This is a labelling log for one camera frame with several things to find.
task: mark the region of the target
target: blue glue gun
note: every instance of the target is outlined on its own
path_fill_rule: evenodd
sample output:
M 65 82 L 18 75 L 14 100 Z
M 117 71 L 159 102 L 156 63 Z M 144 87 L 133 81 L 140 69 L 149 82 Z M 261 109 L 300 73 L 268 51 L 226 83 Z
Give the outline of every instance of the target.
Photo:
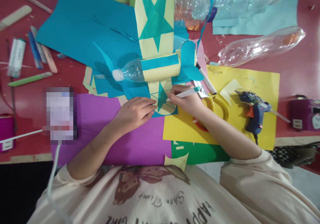
M 256 144 L 258 144 L 258 134 L 262 130 L 263 115 L 271 111 L 271 105 L 252 92 L 240 92 L 235 90 L 240 100 L 249 106 L 247 116 L 250 117 L 246 130 L 254 135 Z

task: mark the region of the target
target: white bottle cap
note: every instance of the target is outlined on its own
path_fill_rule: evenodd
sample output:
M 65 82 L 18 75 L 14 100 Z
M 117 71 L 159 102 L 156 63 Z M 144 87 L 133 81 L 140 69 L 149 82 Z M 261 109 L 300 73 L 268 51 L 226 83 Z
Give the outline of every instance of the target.
M 112 71 L 112 76 L 116 82 L 120 82 L 124 80 L 123 73 L 121 69 L 115 69 Z

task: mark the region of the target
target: person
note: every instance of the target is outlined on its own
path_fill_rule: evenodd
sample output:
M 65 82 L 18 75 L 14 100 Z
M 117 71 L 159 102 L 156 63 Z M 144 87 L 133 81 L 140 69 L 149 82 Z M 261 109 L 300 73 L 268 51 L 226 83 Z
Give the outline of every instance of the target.
M 319 210 L 291 184 L 289 174 L 244 134 L 206 108 L 193 88 L 174 85 L 168 98 L 200 120 L 230 161 L 220 184 L 197 166 L 114 166 L 101 169 L 110 147 L 145 124 L 155 101 L 133 98 L 54 178 L 52 198 L 72 223 L 205 224 L 320 223 Z M 45 190 L 29 220 L 64 223 Z

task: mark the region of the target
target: blue pen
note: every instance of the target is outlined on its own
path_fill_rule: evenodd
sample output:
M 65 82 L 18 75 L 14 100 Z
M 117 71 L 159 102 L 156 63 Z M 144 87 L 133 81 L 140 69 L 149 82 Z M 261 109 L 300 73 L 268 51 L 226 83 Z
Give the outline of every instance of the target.
M 33 37 L 33 34 L 31 33 L 31 31 L 28 31 L 28 36 L 29 36 L 29 42 L 30 42 L 32 53 L 33 53 L 33 57 L 34 57 L 34 63 L 36 64 L 36 67 L 38 69 L 43 69 L 41 56 L 40 56 L 40 53 L 39 53 L 37 45 L 36 45 L 36 41 Z

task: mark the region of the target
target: red table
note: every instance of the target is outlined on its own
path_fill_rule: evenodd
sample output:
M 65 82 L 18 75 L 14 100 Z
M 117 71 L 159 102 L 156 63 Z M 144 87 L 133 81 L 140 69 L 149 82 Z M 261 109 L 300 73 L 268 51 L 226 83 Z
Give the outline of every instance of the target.
M 51 9 L 54 9 L 57 0 L 38 0 Z M 19 20 L 17 23 L 0 32 L 0 62 L 8 62 L 6 39 L 10 44 L 12 38 L 23 38 L 26 41 L 27 31 L 33 25 L 39 28 L 49 17 L 49 14 L 29 3 L 26 0 L 1 0 L 0 19 L 6 17 L 13 11 L 23 5 L 29 5 L 33 11 L 30 15 Z M 253 60 L 241 66 L 242 68 L 280 73 L 280 95 L 278 111 L 286 115 L 288 101 L 296 94 L 304 94 L 310 98 L 320 98 L 320 67 L 319 67 L 319 22 L 320 22 L 320 0 L 299 0 L 298 3 L 298 25 L 306 32 L 306 37 L 294 49 L 287 53 L 269 57 L 261 60 Z M 191 32 L 190 39 L 198 39 L 198 32 Z M 211 61 L 217 62 L 218 52 L 234 40 L 248 38 L 253 36 L 233 36 L 212 35 L 212 27 L 207 25 L 202 42 L 205 53 Z M 43 87 L 76 87 L 78 93 L 87 93 L 88 91 L 82 85 L 85 66 L 70 58 L 60 60 L 57 58 L 57 52 L 51 51 L 54 61 L 58 68 L 58 74 L 53 77 L 43 79 L 38 82 L 15 88 L 15 103 L 17 110 L 16 135 L 32 132 L 42 129 L 42 89 Z M 30 77 L 36 74 L 49 71 L 47 65 L 44 70 L 35 68 L 30 45 L 26 46 L 23 64 L 31 68 L 22 68 L 21 78 Z M 7 77 L 6 69 L 1 69 L 0 81 L 1 94 L 6 100 L 0 99 L 0 114 L 12 113 L 12 110 L 6 105 L 12 106 L 11 91 L 7 83 L 10 78 Z M 318 132 L 298 133 L 290 129 L 286 123 L 277 121 L 277 137 L 285 136 L 312 136 L 319 135 Z M 35 155 L 50 153 L 50 146 L 45 137 L 41 134 L 35 134 L 17 140 L 17 148 L 5 154 L 0 154 L 0 162 L 10 161 L 12 156 Z

